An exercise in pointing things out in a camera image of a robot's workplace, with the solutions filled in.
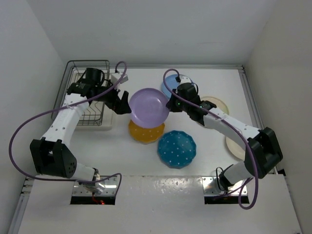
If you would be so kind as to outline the light blue plate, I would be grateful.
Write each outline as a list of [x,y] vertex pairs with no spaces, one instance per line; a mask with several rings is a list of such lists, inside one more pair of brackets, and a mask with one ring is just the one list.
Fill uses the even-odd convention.
[[176,89],[179,86],[179,85],[177,85],[176,77],[177,77],[177,75],[173,74],[173,75],[169,75],[165,78],[165,82],[166,82],[169,89],[167,89],[167,87],[164,83],[161,84],[161,91],[164,93],[164,95],[168,99],[171,98],[171,95],[172,95],[171,91],[173,89]]

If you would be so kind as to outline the purple plate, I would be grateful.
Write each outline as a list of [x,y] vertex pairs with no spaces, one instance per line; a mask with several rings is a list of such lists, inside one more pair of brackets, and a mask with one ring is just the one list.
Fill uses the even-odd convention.
[[132,122],[147,129],[158,127],[169,116],[167,102],[168,98],[160,90],[154,88],[138,90],[129,100]]

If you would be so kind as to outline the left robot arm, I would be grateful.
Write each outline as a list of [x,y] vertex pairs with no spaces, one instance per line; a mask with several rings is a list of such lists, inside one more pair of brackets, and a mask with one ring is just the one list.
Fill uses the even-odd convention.
[[129,93],[122,97],[118,86],[128,80],[126,73],[115,72],[110,78],[97,68],[86,68],[80,78],[70,84],[62,110],[41,139],[34,139],[30,151],[38,174],[72,179],[89,190],[100,189],[98,169],[85,166],[69,149],[72,135],[85,110],[93,101],[102,102],[118,115],[129,114]]

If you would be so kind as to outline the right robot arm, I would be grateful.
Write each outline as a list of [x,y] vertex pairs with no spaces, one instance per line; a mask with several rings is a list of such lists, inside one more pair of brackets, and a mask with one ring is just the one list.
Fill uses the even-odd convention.
[[250,177],[264,178],[283,159],[274,130],[258,129],[229,116],[212,102],[201,100],[191,83],[173,89],[166,106],[174,113],[186,112],[193,121],[245,148],[243,162],[230,165],[219,175],[218,185],[224,191]]

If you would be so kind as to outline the cream drip tray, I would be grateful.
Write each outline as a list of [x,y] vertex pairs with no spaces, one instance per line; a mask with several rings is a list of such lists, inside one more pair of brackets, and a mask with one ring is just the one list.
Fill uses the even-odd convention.
[[93,101],[84,111],[76,127],[77,131],[108,131],[113,127],[115,113],[103,102]]

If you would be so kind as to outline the cream green plate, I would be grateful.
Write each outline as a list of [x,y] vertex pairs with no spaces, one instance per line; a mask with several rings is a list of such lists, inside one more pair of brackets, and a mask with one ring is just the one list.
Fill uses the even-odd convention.
[[229,114],[229,108],[222,100],[220,100],[216,97],[212,97],[212,96],[202,96],[201,99],[204,101],[210,101],[210,102],[214,103],[224,113]]

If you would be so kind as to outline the yellow dotted plate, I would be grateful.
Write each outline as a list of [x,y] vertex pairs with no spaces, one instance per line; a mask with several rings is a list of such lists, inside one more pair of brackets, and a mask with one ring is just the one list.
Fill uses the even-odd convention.
[[165,129],[165,124],[161,124],[155,128],[142,128],[136,125],[132,120],[128,124],[130,136],[141,143],[148,144],[157,141],[162,137]]

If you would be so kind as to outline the teal dotted plate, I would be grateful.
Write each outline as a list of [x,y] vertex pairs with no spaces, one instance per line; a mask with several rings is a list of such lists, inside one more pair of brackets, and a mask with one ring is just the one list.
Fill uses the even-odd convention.
[[169,168],[181,169],[192,163],[197,145],[184,131],[170,131],[158,141],[157,154]]

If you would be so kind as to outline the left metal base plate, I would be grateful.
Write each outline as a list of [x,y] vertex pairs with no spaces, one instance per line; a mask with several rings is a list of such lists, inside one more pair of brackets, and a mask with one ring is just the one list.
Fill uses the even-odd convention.
[[119,176],[114,176],[102,182],[83,184],[75,182],[72,190],[73,196],[114,196],[120,182]]

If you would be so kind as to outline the metal base plate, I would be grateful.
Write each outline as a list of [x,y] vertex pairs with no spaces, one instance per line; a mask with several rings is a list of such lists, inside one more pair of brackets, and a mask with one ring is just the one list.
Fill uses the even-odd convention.
[[75,182],[72,190],[73,196],[114,196],[120,182],[119,176],[114,176],[102,182],[83,184]]
[[228,191],[222,191],[217,186],[216,176],[203,176],[202,177],[203,193],[205,197],[222,196],[227,194],[229,194],[229,196],[238,196],[241,188],[243,188],[242,195],[246,195],[247,187],[246,185],[242,187],[244,182],[245,182],[244,180],[241,180],[237,182],[235,185],[229,187]]

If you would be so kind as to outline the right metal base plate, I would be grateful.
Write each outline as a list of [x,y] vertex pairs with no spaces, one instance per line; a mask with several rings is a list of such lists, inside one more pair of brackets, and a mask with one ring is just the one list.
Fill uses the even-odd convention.
[[246,185],[242,187],[244,182],[245,182],[244,180],[241,180],[237,182],[235,185],[229,187],[228,191],[222,191],[217,186],[216,176],[203,176],[202,177],[203,193],[205,197],[222,196],[227,194],[229,194],[229,196],[238,196],[241,188],[243,188],[242,195],[246,195],[247,187]]

